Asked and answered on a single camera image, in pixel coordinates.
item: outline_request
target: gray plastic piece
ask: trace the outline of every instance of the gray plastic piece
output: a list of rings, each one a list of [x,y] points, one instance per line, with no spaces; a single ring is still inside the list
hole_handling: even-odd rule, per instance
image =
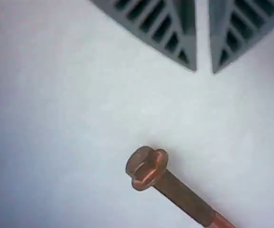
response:
[[[194,0],[91,0],[143,42],[195,71]]]
[[[210,0],[213,72],[237,60],[274,29],[274,0]]]

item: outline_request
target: white surface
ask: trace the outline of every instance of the white surface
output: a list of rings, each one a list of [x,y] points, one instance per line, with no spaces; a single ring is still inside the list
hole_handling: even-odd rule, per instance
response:
[[[169,170],[237,228],[274,227],[274,32],[217,76],[207,1],[198,72],[83,0],[0,0],[0,227],[199,228],[125,163]]]

